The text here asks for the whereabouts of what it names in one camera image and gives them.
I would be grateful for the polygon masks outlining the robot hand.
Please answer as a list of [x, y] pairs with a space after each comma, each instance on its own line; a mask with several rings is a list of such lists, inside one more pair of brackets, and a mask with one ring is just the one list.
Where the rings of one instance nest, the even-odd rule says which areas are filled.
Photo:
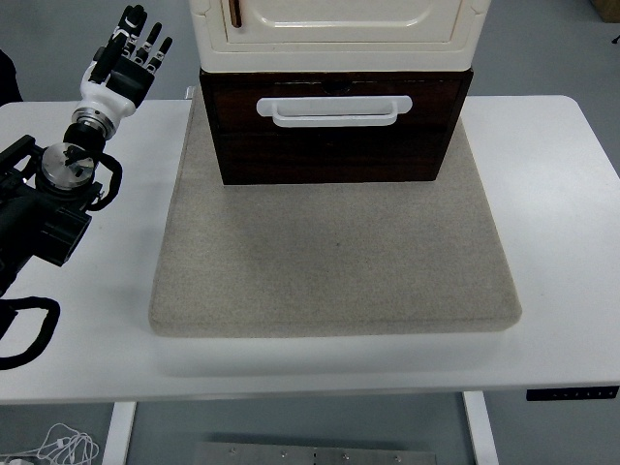
[[110, 120], [129, 116], [141, 105], [171, 48], [170, 37], [154, 47], [162, 30], [159, 22], [153, 25], [143, 44], [138, 44], [146, 20], [147, 12], [142, 5], [127, 6], [82, 78], [82, 100]]

